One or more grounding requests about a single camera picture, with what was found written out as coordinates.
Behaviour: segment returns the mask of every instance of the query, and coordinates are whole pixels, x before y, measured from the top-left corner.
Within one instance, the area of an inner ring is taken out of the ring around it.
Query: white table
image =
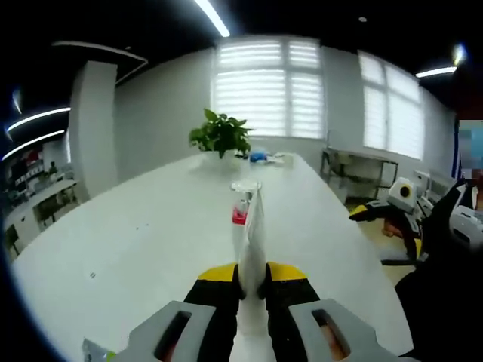
[[[254,165],[263,183],[266,257],[308,274],[377,331],[396,354],[412,349],[398,297],[377,251],[318,175],[294,156],[292,170]],[[87,337],[113,351],[171,300],[183,300],[205,269],[232,262],[230,182],[203,155],[160,167],[82,204],[54,223],[14,263],[41,329],[68,360]]]

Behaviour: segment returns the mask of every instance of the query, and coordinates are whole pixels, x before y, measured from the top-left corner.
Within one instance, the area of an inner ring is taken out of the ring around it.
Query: window blind
[[[285,72],[246,70],[220,73],[215,78],[217,111],[247,119],[253,136],[285,135]]]
[[[364,146],[422,159],[424,116],[417,80],[368,54],[359,54],[364,85]]]
[[[322,138],[324,94],[318,75],[294,73],[291,76],[291,136]]]
[[[320,47],[312,39],[249,38],[217,48],[215,112],[247,120],[251,136],[322,138]]]

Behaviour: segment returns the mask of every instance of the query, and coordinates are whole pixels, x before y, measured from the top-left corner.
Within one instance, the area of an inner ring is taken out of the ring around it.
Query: green plant
[[[248,143],[248,131],[243,128],[246,121],[224,114],[216,114],[210,109],[205,109],[206,122],[200,128],[194,128],[189,132],[189,145],[198,146],[200,151],[218,151],[220,158],[230,149],[236,149],[243,155],[250,151]]]

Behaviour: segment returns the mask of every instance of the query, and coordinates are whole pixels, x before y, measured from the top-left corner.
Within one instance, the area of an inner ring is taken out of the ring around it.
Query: black ceiling
[[[478,9],[444,5],[327,5],[298,0],[211,0],[231,35],[292,34],[319,38],[322,45],[362,49],[411,73],[451,65],[455,44],[464,43],[467,63],[453,77],[422,80],[444,104],[457,108],[468,94],[483,93],[483,43]],[[69,103],[72,80],[96,51],[52,48],[59,40],[86,41],[147,58],[149,67],[211,46],[220,36],[194,0],[72,0],[9,2],[0,21],[4,62],[0,79],[0,119],[10,124],[12,92],[32,114]],[[362,23],[359,17],[366,17]],[[133,68],[128,58],[106,59],[119,72]]]

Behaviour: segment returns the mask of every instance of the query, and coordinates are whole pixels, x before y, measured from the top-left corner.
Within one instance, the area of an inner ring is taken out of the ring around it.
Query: white column
[[[117,65],[88,61],[71,97],[69,138],[74,176],[83,199],[118,184],[114,149],[114,92]]]

